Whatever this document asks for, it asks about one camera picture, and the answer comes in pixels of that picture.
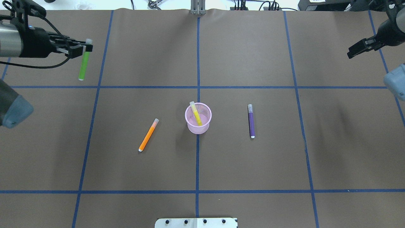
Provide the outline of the purple marker pen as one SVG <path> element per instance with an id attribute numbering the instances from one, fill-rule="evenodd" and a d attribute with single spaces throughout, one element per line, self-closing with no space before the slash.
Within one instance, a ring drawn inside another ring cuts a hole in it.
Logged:
<path id="1" fill-rule="evenodd" d="M 249 124 L 249 136 L 251 139 L 255 138 L 255 126 L 254 126 L 254 115 L 253 115 L 253 106 L 248 104 L 248 124 Z"/>

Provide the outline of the orange highlighter pen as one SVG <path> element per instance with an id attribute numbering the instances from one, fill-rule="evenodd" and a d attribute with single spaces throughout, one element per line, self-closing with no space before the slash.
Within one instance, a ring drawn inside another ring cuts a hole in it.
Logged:
<path id="1" fill-rule="evenodd" d="M 150 140 L 156 126 L 159 123 L 159 119 L 155 118 L 151 127 L 149 128 L 148 132 L 146 133 L 146 136 L 144 137 L 142 143 L 140 144 L 139 148 L 138 148 L 138 152 L 143 152 L 143 150 L 145 149 L 148 141 Z"/>

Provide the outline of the yellow highlighter pen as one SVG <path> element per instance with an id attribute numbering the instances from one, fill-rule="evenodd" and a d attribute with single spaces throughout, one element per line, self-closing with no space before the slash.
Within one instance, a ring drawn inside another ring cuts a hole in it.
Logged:
<path id="1" fill-rule="evenodd" d="M 194 101 L 190 102 L 190 107 L 191 107 L 191 110 L 192 110 L 192 112 L 194 114 L 194 118 L 196 120 L 197 125 L 202 126 L 201 117 L 200 117 L 200 115 L 198 113 L 198 109 L 197 109 Z"/>

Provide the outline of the aluminium frame post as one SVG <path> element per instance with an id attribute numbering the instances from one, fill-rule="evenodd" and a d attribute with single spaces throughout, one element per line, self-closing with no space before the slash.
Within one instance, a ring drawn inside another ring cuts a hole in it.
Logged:
<path id="1" fill-rule="evenodd" d="M 205 0 L 191 0 L 190 1 L 190 14 L 201 16 L 206 14 L 206 1 Z"/>

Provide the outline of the green highlighter pen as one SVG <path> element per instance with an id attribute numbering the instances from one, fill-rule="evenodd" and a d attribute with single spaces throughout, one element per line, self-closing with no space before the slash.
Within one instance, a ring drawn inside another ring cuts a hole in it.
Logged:
<path id="1" fill-rule="evenodd" d="M 87 38 L 85 41 L 85 46 L 86 46 L 85 52 L 83 53 L 82 64 L 81 64 L 81 68 L 80 68 L 79 75 L 78 75 L 79 81 L 84 81 L 84 79 L 85 79 L 90 53 L 93 50 L 92 44 L 93 44 L 93 40 Z"/>

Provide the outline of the pink mesh pen holder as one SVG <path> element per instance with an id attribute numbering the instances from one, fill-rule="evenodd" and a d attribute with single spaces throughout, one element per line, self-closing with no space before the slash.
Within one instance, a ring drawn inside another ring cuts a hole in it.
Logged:
<path id="1" fill-rule="evenodd" d="M 189 131 L 200 135 L 208 130 L 212 119 L 212 111 L 204 103 L 190 102 L 185 110 L 184 117 Z"/>

